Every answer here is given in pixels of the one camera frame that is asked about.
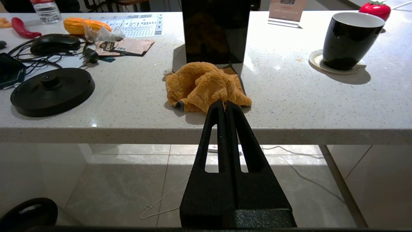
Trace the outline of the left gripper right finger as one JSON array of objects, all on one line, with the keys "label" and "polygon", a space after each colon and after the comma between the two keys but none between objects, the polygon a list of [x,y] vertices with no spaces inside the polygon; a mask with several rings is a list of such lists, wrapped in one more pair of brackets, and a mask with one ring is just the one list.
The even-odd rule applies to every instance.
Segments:
[{"label": "left gripper right finger", "polygon": [[296,227],[292,207],[275,177],[243,111],[227,102],[233,151],[235,210],[231,227]]}]

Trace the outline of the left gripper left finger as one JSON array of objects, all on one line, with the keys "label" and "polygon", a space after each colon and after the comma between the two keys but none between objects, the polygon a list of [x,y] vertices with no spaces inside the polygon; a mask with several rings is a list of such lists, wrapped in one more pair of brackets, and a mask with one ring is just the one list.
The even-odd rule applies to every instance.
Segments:
[{"label": "left gripper left finger", "polygon": [[[228,127],[222,100],[208,110],[198,151],[180,204],[182,227],[223,227],[224,213],[235,209]],[[218,172],[205,171],[213,126],[217,126]]]}]

